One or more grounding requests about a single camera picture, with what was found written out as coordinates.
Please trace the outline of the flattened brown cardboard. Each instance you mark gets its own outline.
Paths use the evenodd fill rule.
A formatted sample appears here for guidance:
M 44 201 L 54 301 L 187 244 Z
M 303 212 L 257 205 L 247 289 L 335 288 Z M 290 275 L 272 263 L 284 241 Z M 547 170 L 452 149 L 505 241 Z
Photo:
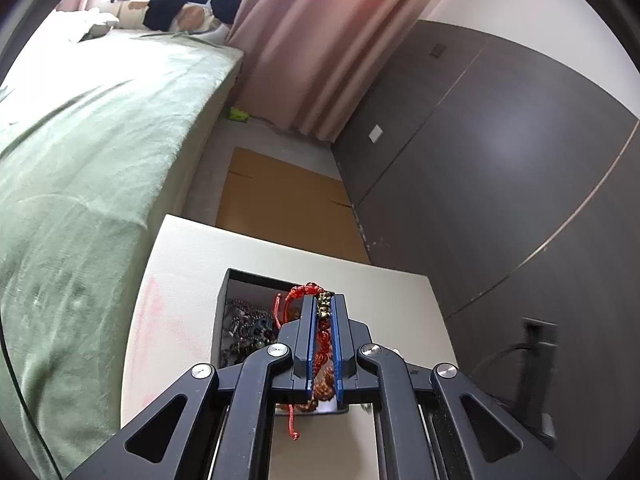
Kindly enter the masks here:
M 370 262 L 340 180 L 246 148 L 233 151 L 215 226 L 306 252 Z

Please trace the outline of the small green floor object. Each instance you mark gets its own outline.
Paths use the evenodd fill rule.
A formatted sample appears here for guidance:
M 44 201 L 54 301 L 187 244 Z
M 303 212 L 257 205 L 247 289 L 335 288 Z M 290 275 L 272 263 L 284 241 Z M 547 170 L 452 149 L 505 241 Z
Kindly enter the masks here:
M 248 118 L 250 118 L 250 114 L 244 112 L 244 110 L 239 110 L 236 107 L 231 107 L 229 110 L 228 118 L 232 120 L 232 122 L 242 122 L 245 124 L 248 122 Z

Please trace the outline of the black jewelry box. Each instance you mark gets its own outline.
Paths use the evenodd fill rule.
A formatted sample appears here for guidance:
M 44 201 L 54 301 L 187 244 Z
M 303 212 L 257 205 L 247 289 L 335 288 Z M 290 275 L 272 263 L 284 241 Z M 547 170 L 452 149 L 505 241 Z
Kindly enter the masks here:
M 212 357 L 218 368 L 242 363 L 251 353 L 274 344 L 280 326 L 300 317 L 302 302 L 295 298 L 280 304 L 295 285 L 240 270 L 230 269 L 224 276 L 213 328 Z M 331 334 L 331 295 L 320 295 L 316 315 L 314 346 L 314 390 L 305 404 L 297 404 L 299 415 L 337 415 L 348 412 L 348 406 L 337 401 L 334 384 Z

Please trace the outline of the white pillow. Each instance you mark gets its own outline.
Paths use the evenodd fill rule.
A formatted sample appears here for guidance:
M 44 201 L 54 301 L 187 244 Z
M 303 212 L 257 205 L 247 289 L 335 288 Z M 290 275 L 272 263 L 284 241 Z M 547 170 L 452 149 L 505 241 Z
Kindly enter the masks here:
M 32 34 L 33 40 L 79 42 L 85 36 L 102 37 L 119 24 L 119 18 L 98 8 L 85 11 L 53 10 Z

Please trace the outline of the green bed blanket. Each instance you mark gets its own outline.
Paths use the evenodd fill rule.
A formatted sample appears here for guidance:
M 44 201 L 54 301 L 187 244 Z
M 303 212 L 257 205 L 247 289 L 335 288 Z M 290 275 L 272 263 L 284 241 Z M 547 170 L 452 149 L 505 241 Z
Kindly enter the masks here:
M 114 30 L 1 91 L 1 420 L 39 479 L 119 427 L 126 345 L 164 218 L 178 214 L 242 52 Z

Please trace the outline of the pink curtain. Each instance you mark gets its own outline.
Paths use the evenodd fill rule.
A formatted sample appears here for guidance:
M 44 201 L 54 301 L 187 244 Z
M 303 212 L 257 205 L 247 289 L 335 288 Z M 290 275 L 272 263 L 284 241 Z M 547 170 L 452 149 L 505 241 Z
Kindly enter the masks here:
M 242 0 L 232 106 L 319 141 L 341 134 L 431 0 Z

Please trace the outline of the white wall socket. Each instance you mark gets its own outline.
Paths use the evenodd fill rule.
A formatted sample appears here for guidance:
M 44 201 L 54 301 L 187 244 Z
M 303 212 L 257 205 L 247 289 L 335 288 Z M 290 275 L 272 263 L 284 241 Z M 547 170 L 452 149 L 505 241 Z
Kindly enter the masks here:
M 369 133 L 369 140 L 372 143 L 378 142 L 380 136 L 382 136 L 383 130 L 379 125 L 375 125 Z

